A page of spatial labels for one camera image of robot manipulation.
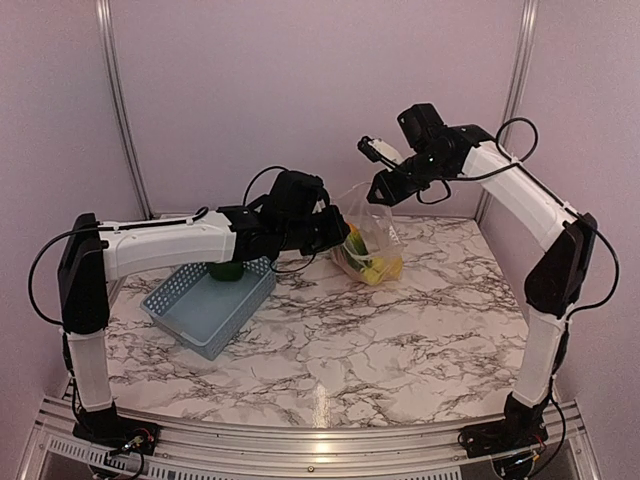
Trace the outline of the clear zip top bag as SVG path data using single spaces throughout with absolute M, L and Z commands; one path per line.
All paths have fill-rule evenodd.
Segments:
M 362 182 L 337 198 L 334 203 L 344 220 L 360 231 L 369 254 L 357 256 L 344 247 L 344 242 L 330 250 L 332 262 L 354 281 L 361 281 L 360 272 L 370 265 L 374 257 L 401 257 L 404 244 L 400 240 L 393 222 L 391 209 L 383 205 L 370 204 L 366 196 L 371 184 Z

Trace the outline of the yellow banana bunch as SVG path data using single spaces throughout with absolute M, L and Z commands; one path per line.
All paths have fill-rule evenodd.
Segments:
M 360 278 L 365 284 L 375 286 L 385 281 L 398 280 L 402 270 L 403 260 L 401 257 L 374 257 L 370 260 L 370 265 L 360 272 Z

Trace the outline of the green bell pepper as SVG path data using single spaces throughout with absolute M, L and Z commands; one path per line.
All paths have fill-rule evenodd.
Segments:
M 207 263 L 209 276 L 220 282 L 236 282 L 244 275 L 242 262 Z

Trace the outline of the grey perforated plastic basket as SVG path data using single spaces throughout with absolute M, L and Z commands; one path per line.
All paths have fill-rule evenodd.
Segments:
M 140 308 L 180 344 L 213 360 L 275 285 L 266 257 L 246 262 L 242 278 L 233 282 L 214 279 L 204 263 L 185 264 L 149 293 Z

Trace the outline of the green orange mango toy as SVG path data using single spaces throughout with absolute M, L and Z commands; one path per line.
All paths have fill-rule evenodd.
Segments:
M 369 254 L 365 241 L 356 226 L 348 224 L 350 232 L 345 239 L 344 247 L 357 256 L 366 256 Z

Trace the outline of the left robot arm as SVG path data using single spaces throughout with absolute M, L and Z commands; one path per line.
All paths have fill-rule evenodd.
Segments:
M 313 256 L 340 245 L 350 228 L 318 176 L 283 170 L 249 205 L 201 209 L 192 216 L 141 222 L 77 217 L 64 236 L 57 278 L 61 321 L 86 426 L 106 445 L 125 438 L 106 359 L 107 285 L 133 274 L 192 263 L 276 260 L 284 251 Z

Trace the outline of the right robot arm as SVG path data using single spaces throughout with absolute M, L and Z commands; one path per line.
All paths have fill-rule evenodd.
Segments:
M 358 150 L 383 165 L 367 195 L 393 207 L 432 183 L 471 182 L 506 208 L 529 231 L 541 255 L 524 280 L 528 336 L 505 419 L 495 438 L 515 448 L 529 437 L 552 396 L 566 356 L 570 308 L 577 302 L 591 260 L 595 219 L 581 216 L 506 152 L 498 134 L 475 124 L 448 126 L 430 103 L 402 112 L 398 124 L 413 153 L 402 157 L 381 139 L 362 137 Z

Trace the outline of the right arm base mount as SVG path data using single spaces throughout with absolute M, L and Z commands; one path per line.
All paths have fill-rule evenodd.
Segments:
M 548 439 L 543 413 L 549 405 L 546 396 L 541 403 L 527 407 L 510 393 L 501 420 L 463 427 L 458 435 L 459 445 L 468 458 L 505 453 L 528 447 Z

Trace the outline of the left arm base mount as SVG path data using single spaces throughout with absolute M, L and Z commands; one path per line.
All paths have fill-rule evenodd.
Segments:
M 117 454 L 129 451 L 152 455 L 158 440 L 158 424 L 123 417 L 115 404 L 109 408 L 88 412 L 80 407 L 74 412 L 73 435 L 88 442 L 109 447 Z

